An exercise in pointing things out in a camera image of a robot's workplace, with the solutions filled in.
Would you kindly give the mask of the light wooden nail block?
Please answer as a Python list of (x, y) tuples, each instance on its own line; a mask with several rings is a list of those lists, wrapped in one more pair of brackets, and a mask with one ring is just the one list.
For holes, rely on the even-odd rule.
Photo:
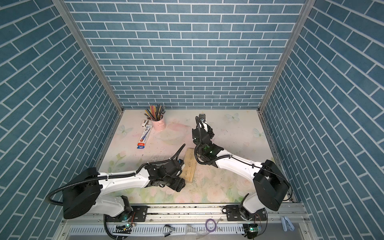
[(184, 166), (180, 177), (183, 178), (186, 183), (192, 183), (196, 167), (197, 161), (194, 155), (194, 149), (188, 148), (184, 157)]

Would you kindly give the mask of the red black claw hammer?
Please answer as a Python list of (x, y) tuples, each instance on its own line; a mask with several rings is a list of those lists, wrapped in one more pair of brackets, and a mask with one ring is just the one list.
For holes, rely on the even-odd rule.
[(206, 115), (205, 114), (199, 114), (199, 119), (202, 121), (206, 121)]

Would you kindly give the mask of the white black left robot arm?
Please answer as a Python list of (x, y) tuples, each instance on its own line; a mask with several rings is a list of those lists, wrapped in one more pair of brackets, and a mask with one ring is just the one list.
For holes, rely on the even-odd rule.
[(180, 192), (186, 185), (180, 177), (184, 162), (168, 160), (143, 164), (136, 171), (99, 173), (89, 168), (68, 184), (47, 194), (45, 201), (61, 206), (64, 218), (74, 219), (84, 214), (103, 214), (115, 222), (129, 222), (134, 209), (128, 197), (111, 197), (110, 193), (132, 188), (169, 187)]

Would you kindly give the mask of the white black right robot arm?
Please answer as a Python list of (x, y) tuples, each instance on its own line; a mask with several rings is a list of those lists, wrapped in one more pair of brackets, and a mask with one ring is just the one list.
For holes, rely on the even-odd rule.
[(237, 207), (243, 219), (250, 220), (262, 209), (275, 212), (280, 209), (291, 185), (274, 162), (253, 162), (231, 154), (212, 143), (212, 130), (195, 128), (192, 136), (196, 145), (194, 155), (199, 164), (229, 170), (254, 184), (255, 192), (247, 194)]

